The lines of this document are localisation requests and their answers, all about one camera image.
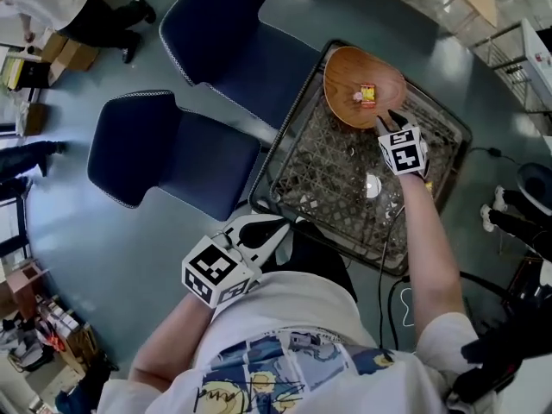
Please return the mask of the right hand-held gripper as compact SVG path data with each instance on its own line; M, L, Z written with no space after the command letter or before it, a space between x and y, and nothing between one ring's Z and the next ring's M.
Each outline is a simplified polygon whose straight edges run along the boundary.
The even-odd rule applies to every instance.
M413 174L425 179L429 170L428 146L419 127L409 128L409 120L396 110L388 110L393 126L389 129L381 116L376 127L384 161L394 175Z

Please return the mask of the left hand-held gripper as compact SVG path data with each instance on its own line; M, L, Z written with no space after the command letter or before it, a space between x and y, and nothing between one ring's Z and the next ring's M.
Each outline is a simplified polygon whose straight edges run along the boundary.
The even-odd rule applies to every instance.
M246 294L274 253L277 266L292 256L293 230L281 216L242 215L204 236L182 260L181 279L211 309Z

